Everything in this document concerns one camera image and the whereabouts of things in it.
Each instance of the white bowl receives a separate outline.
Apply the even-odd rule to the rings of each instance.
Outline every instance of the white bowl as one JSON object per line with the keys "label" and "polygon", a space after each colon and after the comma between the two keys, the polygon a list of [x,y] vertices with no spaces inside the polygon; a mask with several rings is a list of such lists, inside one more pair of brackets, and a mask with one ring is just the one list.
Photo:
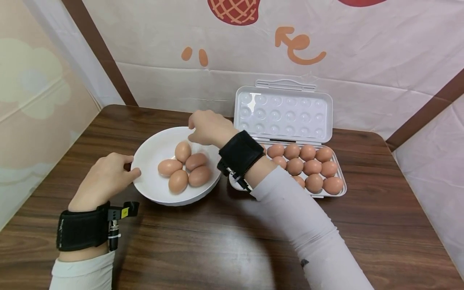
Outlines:
{"label": "white bowl", "polygon": [[203,146],[190,143],[192,154],[204,153],[208,157],[208,167],[213,173],[211,179],[203,186],[190,185],[180,194],[169,191],[169,178],[158,174],[158,164],[165,159],[174,159],[174,150],[181,141],[193,133],[188,127],[166,129],[148,138],[134,155],[131,168],[140,168],[142,175],[134,181],[137,190],[148,199],[165,206],[184,206],[205,197],[216,186],[221,172],[216,168],[221,157],[215,146]]}

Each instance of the strawberry drawing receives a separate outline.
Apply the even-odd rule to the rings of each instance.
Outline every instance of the strawberry drawing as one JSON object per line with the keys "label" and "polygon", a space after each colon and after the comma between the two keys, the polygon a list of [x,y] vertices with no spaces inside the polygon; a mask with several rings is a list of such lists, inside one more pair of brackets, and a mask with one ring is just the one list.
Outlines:
{"label": "strawberry drawing", "polygon": [[386,0],[339,0],[341,3],[353,7],[366,7],[376,5]]}
{"label": "strawberry drawing", "polygon": [[207,0],[213,14],[221,21],[245,26],[258,20],[260,0]]}

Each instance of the white sleeve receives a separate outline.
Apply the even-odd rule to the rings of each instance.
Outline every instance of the white sleeve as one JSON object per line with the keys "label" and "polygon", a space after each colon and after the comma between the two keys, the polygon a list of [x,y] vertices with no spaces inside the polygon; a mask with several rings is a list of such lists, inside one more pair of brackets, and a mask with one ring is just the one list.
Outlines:
{"label": "white sleeve", "polygon": [[56,260],[50,290],[111,290],[114,259],[112,251],[85,261]]}
{"label": "white sleeve", "polygon": [[251,193],[292,243],[312,290],[371,290],[337,228],[281,167]]}

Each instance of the orange arrow drawing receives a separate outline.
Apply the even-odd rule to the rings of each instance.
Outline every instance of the orange arrow drawing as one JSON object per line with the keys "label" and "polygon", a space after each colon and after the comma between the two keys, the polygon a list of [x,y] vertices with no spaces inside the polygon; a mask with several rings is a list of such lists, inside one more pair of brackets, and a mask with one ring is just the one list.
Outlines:
{"label": "orange arrow drawing", "polygon": [[326,52],[321,52],[317,57],[312,59],[302,59],[296,56],[295,50],[303,50],[308,48],[310,41],[309,36],[306,34],[300,34],[295,36],[293,39],[290,39],[287,34],[292,34],[293,32],[295,32],[293,27],[285,26],[279,27],[276,30],[276,47],[280,47],[282,42],[287,45],[287,54],[291,61],[296,64],[310,65],[316,64],[324,59],[324,57],[327,55]]}

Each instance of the brown trim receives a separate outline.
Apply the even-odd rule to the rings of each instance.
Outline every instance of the brown trim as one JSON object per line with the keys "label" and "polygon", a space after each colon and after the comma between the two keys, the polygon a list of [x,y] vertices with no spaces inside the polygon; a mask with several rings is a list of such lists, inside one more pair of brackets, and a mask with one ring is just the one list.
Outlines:
{"label": "brown trim", "polygon": [[61,0],[81,31],[91,50],[102,65],[106,74],[115,86],[122,100],[128,106],[138,106],[113,56],[98,31],[92,17],[82,0]]}
{"label": "brown trim", "polygon": [[401,146],[462,95],[464,95],[464,69],[388,138],[387,144],[390,150],[394,151]]}

